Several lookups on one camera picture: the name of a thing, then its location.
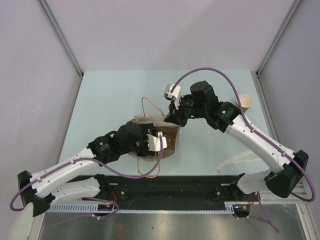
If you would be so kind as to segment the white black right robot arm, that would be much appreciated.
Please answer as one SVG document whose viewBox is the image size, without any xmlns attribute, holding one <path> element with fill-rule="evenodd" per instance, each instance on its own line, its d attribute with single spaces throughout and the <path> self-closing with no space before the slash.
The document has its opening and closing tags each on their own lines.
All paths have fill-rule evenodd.
<svg viewBox="0 0 320 240">
<path fill-rule="evenodd" d="M 205 119 L 215 130 L 226 133 L 244 144 L 269 167 L 257 173 L 242 173 L 230 188 L 231 196 L 242 201 L 248 194 L 270 191 L 287 198 L 303 177 L 308 155 L 303 150 L 293 152 L 259 129 L 231 102 L 219 101 L 213 87 L 206 81 L 194 83 L 190 94 L 182 95 L 180 86 L 168 84 L 164 97 L 170 101 L 166 123 L 184 127 L 189 119 Z"/>
</svg>

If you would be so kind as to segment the brown paper bag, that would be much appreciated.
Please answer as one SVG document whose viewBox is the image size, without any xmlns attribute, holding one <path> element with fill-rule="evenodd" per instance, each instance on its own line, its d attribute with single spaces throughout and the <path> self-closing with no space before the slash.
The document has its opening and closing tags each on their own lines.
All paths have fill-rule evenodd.
<svg viewBox="0 0 320 240">
<path fill-rule="evenodd" d="M 149 101 L 156 110 L 160 111 L 160 114 L 147 114 L 145 110 L 144 100 Z M 167 147 L 163 150 L 162 160 L 174 155 L 179 148 L 181 127 L 178 125 L 174 125 L 173 123 L 165 122 L 164 119 L 166 115 L 164 114 L 164 112 L 145 96 L 141 98 L 141 108 L 143 114 L 135 115 L 133 119 L 129 120 L 129 122 L 134 122 L 137 124 L 153 124 L 157 131 L 162 132 L 162 141 L 164 141 L 164 138 L 166 138 Z M 140 171 L 140 160 L 145 162 L 157 162 L 158 160 L 157 155 L 138 156 L 137 153 L 129 153 L 129 155 L 137 159 L 137 172 L 140 175 L 145 174 Z M 160 174 L 160 171 L 161 165 L 159 163 L 157 166 L 157 173 L 153 175 L 150 174 L 145 178 L 156 178 Z"/>
</svg>

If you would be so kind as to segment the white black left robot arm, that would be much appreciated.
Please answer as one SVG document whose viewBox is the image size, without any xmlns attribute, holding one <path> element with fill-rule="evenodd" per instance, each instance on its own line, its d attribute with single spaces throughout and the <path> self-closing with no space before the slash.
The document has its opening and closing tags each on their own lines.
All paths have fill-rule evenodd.
<svg viewBox="0 0 320 240">
<path fill-rule="evenodd" d="M 39 216 L 52 206 L 76 199 L 105 200 L 110 196 L 111 187 L 103 174 L 85 180 L 74 181 L 80 174 L 104 167 L 112 173 L 127 179 L 138 179 L 137 175 L 120 173 L 108 166 L 121 156 L 136 153 L 139 157 L 161 159 L 167 148 L 167 139 L 152 123 L 128 122 L 106 135 L 99 136 L 87 147 L 69 159 L 43 171 L 18 174 L 18 193 L 10 202 L 12 211 L 17 198 L 23 207 L 32 205 L 33 216 Z"/>
</svg>

